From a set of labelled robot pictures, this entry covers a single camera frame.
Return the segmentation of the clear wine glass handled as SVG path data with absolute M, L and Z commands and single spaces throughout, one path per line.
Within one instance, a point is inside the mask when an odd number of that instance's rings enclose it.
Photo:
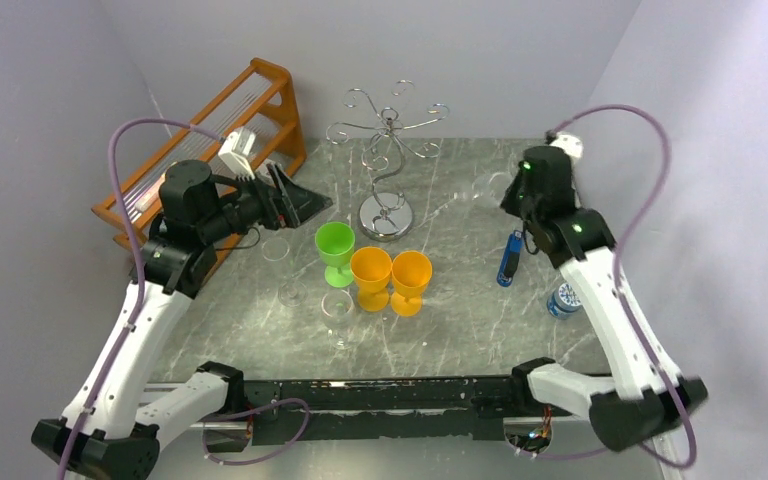
M 512 181 L 513 177 L 508 172 L 484 173 L 461 182 L 455 189 L 453 199 L 468 205 L 498 208 Z

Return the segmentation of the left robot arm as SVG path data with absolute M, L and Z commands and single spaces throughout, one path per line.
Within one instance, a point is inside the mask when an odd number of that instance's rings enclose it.
M 160 218 L 140 250 L 96 364 L 62 414 L 39 421 L 33 431 L 33 444 L 61 473 L 144 479 L 161 451 L 194 422 L 238 417 L 247 402 L 244 375 L 216 362 L 148 405 L 141 398 L 174 326 L 218 262 L 218 242 L 256 226 L 296 228 L 332 204 L 276 165 L 266 177 L 244 179 L 215 174 L 199 160 L 172 165 L 159 199 Z

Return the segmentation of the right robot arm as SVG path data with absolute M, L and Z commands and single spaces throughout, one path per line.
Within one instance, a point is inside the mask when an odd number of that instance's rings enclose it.
M 604 218 L 579 207 L 572 159 L 557 146 L 524 151 L 502 209 L 519 217 L 582 304 L 609 363 L 607 377 L 576 373 L 541 358 L 512 372 L 509 399 L 521 414 L 545 404 L 589 420 L 600 442 L 621 452 L 678 428 L 708 398 L 657 342 L 617 265 Z

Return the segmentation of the orange goblet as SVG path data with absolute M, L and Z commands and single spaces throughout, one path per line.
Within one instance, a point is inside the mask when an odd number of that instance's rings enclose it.
M 351 257 L 350 269 L 357 286 L 357 302 L 368 312 L 383 310 L 389 303 L 392 260 L 378 247 L 363 247 Z
M 410 317 L 420 311 L 422 294 L 428 287 L 432 273 L 431 261 L 419 251 L 404 251 L 396 256 L 391 271 L 394 289 L 391 306 L 396 314 Z

